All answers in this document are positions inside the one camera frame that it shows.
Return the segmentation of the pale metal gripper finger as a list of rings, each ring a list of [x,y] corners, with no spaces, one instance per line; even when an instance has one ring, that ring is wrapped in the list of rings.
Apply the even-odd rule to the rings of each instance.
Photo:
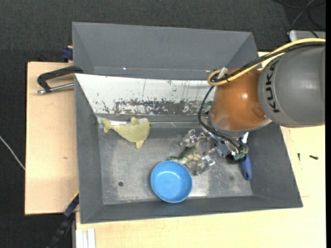
[[[193,160],[195,161],[194,175],[202,174],[216,163],[212,157],[212,154],[215,153],[215,151],[216,149],[209,149],[208,151],[202,152],[202,154],[199,154],[198,152],[193,154]]]
[[[201,149],[207,146],[209,138],[210,135],[208,132],[196,132],[195,129],[191,129],[184,135],[179,145],[182,149]]]

